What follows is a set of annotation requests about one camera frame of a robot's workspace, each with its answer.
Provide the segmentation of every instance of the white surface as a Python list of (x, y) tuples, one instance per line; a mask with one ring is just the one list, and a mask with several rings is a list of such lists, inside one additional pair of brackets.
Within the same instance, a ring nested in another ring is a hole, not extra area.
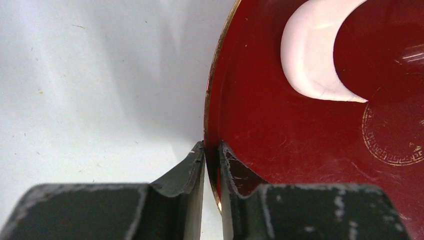
[(309, 0), (289, 18), (281, 64), (290, 85), (313, 99), (365, 103), (340, 81), (333, 52), (345, 19), (366, 0)]
[[(233, 1), (0, 4), (0, 226), (35, 184), (151, 182), (203, 139)], [(207, 176), (201, 231), (222, 239)]]

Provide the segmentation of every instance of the circular emblem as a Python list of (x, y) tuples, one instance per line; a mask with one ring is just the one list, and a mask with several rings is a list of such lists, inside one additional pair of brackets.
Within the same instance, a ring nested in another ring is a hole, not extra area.
[(406, 74), (380, 87), (362, 117), (362, 137), (378, 160), (407, 166), (424, 160), (424, 77)]

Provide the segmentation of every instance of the red plate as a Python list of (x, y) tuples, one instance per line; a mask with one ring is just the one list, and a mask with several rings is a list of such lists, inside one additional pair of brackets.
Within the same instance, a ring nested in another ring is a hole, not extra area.
[(340, 28), (336, 71), (368, 103), (312, 99), (289, 85), (281, 37), (304, 2), (242, 0), (228, 18), (205, 104), (216, 195), (224, 140), (270, 183), (378, 185), (411, 237), (424, 239), (424, 2), (368, 0)]

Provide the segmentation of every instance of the scratch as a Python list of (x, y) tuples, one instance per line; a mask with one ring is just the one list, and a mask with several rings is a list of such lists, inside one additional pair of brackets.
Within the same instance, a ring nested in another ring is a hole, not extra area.
[(403, 220), (408, 220), (408, 221), (411, 221), (412, 220), (412, 218), (410, 218), (410, 217), (406, 217), (405, 215), (403, 215), (402, 213), (399, 213), (399, 217), (401, 218), (401, 219), (403, 219)]
[(282, 145), (284, 145), (287, 142), (287, 135), (284, 136), (284, 141), (278, 145), (279, 148), (281, 148)]
[(366, 174), (365, 172), (363, 172), (361, 169), (359, 169), (359, 167), (355, 163), (351, 162), (351, 164), (356, 168), (356, 170), (358, 170), (358, 172), (360, 172), (367, 179), (369, 179), (371, 181), (376, 181), (378, 179), (378, 178), (371, 177), (368, 174)]
[(72, 26), (74, 26), (74, 27), (78, 27), (78, 28), (82, 28), (82, 29), (86, 29), (85, 27), (83, 27), (83, 26), (78, 26), (78, 25), (74, 25), (74, 24), (72, 24)]
[(378, 170), (376, 170), (376, 172), (387, 175), (387, 176), (395, 179), (396, 181), (405, 181), (405, 179), (400, 175), (396, 175), (396, 174), (393, 174), (393, 173), (390, 173), (390, 172), (385, 172), (385, 171), (378, 171)]

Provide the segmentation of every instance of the chipped paint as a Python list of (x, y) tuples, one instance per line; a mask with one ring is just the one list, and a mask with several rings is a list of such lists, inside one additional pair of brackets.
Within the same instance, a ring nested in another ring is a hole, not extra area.
[(359, 185), (359, 184), (295, 184), (292, 185), (293, 188), (299, 188), (304, 190), (339, 190), (340, 195), (345, 195), (346, 192), (355, 192), (358, 193), (360, 190), (365, 191), (366, 193), (375, 193), (378, 195), (383, 195), (383, 191), (372, 185)]
[(307, 233), (312, 233), (312, 232), (315, 232), (317, 229), (316, 229), (314, 226), (306, 226), (306, 227), (304, 228), (304, 230), (305, 230), (305, 232), (307, 232)]
[(383, 220), (385, 222), (393, 222), (395, 220), (395, 217), (393, 217), (393, 216), (383, 216)]
[(349, 226), (349, 240), (356, 240), (358, 236), (358, 223), (356, 223), (355, 221), (350, 221)]
[(263, 204), (262, 209), (263, 209), (263, 215), (266, 222), (266, 231), (268, 232), (268, 236), (271, 239), (274, 239), (276, 237), (276, 234), (274, 233), (273, 224), (271, 223), (270, 210), (268, 209), (268, 206), (267, 206), (267, 193), (268, 193), (268, 188), (265, 188), (261, 193), (262, 204)]
[(338, 209), (334, 212), (338, 220), (341, 221), (343, 215), (345, 214), (345, 204), (343, 203), (343, 198), (341, 196), (336, 196), (334, 199), (334, 204)]
[(394, 227), (396, 228), (396, 230), (398, 230), (399, 232), (403, 232), (404, 228), (402, 227), (402, 225), (400, 225), (399, 223), (396, 223), (394, 225)]

